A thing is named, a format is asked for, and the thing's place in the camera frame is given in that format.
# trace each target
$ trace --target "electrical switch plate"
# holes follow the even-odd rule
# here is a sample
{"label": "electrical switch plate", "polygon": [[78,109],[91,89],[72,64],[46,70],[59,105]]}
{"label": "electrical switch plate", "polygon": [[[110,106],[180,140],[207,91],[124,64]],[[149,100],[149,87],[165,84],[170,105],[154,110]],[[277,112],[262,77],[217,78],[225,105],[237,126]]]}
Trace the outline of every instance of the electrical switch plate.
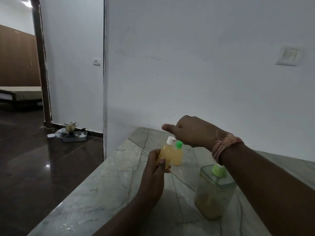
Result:
{"label": "electrical switch plate", "polygon": [[100,66],[100,59],[93,59],[93,64]]}
{"label": "electrical switch plate", "polygon": [[301,59],[301,50],[296,47],[282,46],[276,64],[296,66]]}

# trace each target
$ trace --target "left hand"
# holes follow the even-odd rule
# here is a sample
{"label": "left hand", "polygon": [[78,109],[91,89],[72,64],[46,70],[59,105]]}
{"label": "left hand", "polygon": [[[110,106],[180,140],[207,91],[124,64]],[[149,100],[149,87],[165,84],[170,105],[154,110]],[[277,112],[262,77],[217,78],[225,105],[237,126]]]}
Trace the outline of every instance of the left hand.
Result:
{"label": "left hand", "polygon": [[162,196],[164,190],[164,173],[170,173],[171,166],[165,170],[165,159],[156,164],[161,149],[150,151],[147,165],[143,171],[140,187],[135,198],[153,208]]}

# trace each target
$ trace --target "marble countertop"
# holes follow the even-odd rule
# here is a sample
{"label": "marble countertop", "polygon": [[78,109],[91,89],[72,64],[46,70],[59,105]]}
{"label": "marble countertop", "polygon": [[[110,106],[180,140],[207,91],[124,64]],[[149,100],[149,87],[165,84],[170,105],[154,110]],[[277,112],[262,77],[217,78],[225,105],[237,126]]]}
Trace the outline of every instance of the marble countertop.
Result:
{"label": "marble countertop", "polygon": [[[29,235],[92,235],[136,195],[149,152],[161,148],[168,136],[138,128]],[[163,195],[141,235],[270,235],[238,187],[220,220],[204,219],[194,195],[200,168],[214,162],[204,148],[184,145],[183,151],[181,166],[165,174]],[[259,153],[315,189],[314,162]]]}

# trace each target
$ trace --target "dark tiled floor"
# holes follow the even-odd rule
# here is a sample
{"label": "dark tiled floor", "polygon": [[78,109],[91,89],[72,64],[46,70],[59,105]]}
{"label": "dark tiled floor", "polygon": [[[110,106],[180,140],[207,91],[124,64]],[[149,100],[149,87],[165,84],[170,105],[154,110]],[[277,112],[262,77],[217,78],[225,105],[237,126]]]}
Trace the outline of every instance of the dark tiled floor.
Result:
{"label": "dark tiled floor", "polygon": [[103,162],[103,139],[47,138],[42,109],[0,109],[0,235],[27,235]]}

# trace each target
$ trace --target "ceiling light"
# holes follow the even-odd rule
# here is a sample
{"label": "ceiling light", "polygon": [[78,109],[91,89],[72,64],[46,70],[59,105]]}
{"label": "ceiling light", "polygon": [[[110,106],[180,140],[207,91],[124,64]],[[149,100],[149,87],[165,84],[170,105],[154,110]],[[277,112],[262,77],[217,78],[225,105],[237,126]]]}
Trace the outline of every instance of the ceiling light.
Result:
{"label": "ceiling light", "polygon": [[23,1],[24,5],[27,7],[32,7],[31,1]]}

